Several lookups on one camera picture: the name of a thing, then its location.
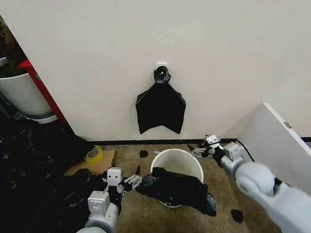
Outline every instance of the tape roll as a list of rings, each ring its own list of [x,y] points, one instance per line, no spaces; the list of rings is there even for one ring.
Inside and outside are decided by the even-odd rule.
[[[104,157],[103,150],[100,146],[94,145],[94,148],[90,150],[84,157],[88,163],[96,163]]]

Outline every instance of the white bucket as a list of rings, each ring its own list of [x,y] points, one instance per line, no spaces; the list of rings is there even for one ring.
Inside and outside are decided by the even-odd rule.
[[[27,117],[46,118],[53,115],[52,109],[28,73],[0,78],[0,92]]]
[[[162,167],[170,172],[194,176],[198,178],[202,183],[204,180],[203,170],[199,161],[192,154],[185,150],[168,149],[162,151],[152,161],[150,173],[152,172],[152,169],[154,167]],[[162,204],[171,208],[176,208],[180,206],[169,206],[165,203]]]

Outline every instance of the cable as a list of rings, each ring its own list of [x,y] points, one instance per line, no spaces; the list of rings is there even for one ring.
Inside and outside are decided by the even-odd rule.
[[[253,159],[253,157],[251,156],[251,154],[249,153],[249,151],[247,150],[247,148],[244,146],[244,144],[242,142],[240,142],[238,139],[235,140],[236,142],[240,143],[244,149],[246,150],[246,152],[248,153],[248,156],[251,158],[251,160],[254,162],[255,160]]]

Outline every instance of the carpet floor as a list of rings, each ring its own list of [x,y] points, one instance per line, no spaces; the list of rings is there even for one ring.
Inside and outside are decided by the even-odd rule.
[[[156,156],[154,150],[163,151],[179,148],[189,151],[187,145],[118,145],[105,146],[117,151],[116,166],[123,168],[123,176],[129,177],[140,165],[141,174],[150,173],[151,162]],[[148,151],[146,158],[140,158],[140,150]],[[198,159],[204,171],[204,183],[215,197],[217,216],[210,217],[199,211],[181,206],[170,209],[159,201],[143,196],[135,191],[122,199],[117,233],[280,233],[280,229],[266,212],[252,199],[238,190],[230,178],[211,159]],[[237,223],[231,210],[243,212],[243,223]]]

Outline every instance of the planter pot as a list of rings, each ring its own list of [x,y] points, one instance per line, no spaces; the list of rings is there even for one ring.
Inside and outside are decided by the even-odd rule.
[[[28,73],[0,78],[0,92],[29,118],[46,118],[53,115],[52,109]]]

